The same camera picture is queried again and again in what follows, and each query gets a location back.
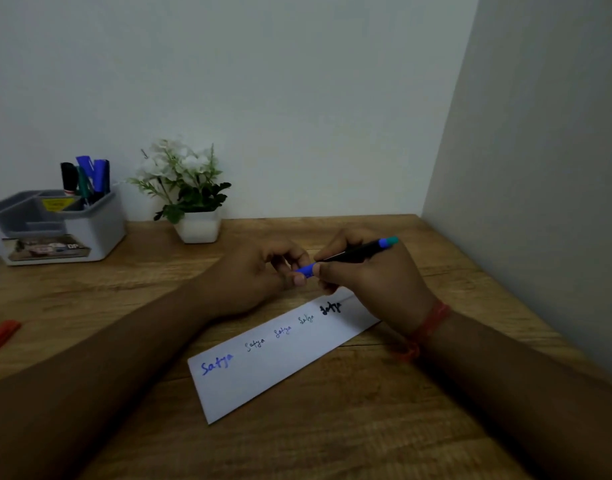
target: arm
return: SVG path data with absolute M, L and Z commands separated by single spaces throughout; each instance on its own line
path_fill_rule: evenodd
M 267 271 L 267 262 L 276 271 Z M 0 478 L 63 475 L 210 320 L 304 285 L 290 266 L 308 263 L 290 241 L 247 244 L 76 346 L 0 380 Z
M 339 233 L 316 256 L 383 237 L 370 230 Z M 405 337 L 436 299 L 402 244 L 363 264 L 314 267 L 328 293 L 355 292 L 377 318 Z M 422 346 L 486 413 L 553 477 L 612 479 L 612 387 L 578 374 L 471 318 L 453 312 Z

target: hand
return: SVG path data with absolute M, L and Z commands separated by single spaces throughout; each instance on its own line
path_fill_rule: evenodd
M 274 271 L 266 269 L 271 263 Z M 294 269 L 310 264 L 308 253 L 287 239 L 247 242 L 190 282 L 212 317 L 247 312 L 282 290 L 306 284 Z
M 341 230 L 315 255 L 315 261 L 380 237 L 386 236 L 369 229 Z M 437 300 L 400 242 L 361 264 L 318 263 L 313 272 L 326 294 L 333 293 L 338 286 L 349 288 L 370 313 L 405 336 L 421 324 Z

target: red object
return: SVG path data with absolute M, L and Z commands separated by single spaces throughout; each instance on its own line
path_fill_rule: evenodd
M 441 322 L 451 312 L 451 307 L 437 300 L 433 309 L 426 317 L 426 320 L 410 335 L 406 340 L 408 344 L 408 352 L 402 355 L 402 359 L 410 361 L 411 359 L 419 357 L 421 350 L 419 346 L 431 336 L 433 331 L 441 324 Z
M 21 328 L 22 324 L 15 320 L 6 320 L 0 325 L 0 348 L 6 341 L 14 335 L 14 332 Z

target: left hand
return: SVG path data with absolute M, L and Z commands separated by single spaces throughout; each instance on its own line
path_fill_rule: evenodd
M 274 271 L 266 269 L 271 263 Z M 288 239 L 246 242 L 191 280 L 213 317 L 247 312 L 306 278 L 295 269 L 310 264 L 309 254 Z

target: white flower pot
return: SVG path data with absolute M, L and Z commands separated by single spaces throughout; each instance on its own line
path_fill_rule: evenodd
M 219 209 L 214 212 L 186 212 L 174 229 L 186 244 L 215 242 L 221 226 Z

